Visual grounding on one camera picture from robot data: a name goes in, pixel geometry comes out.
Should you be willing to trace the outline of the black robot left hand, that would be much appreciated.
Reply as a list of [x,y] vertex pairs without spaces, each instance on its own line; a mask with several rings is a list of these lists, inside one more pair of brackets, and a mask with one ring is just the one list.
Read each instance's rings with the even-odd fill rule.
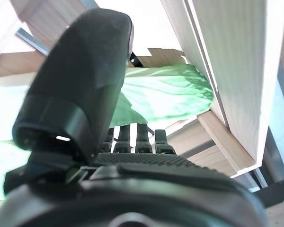
[[266,227],[261,200],[169,151],[103,153],[132,52],[124,13],[91,9],[62,34],[12,128],[28,162],[6,173],[0,227]]

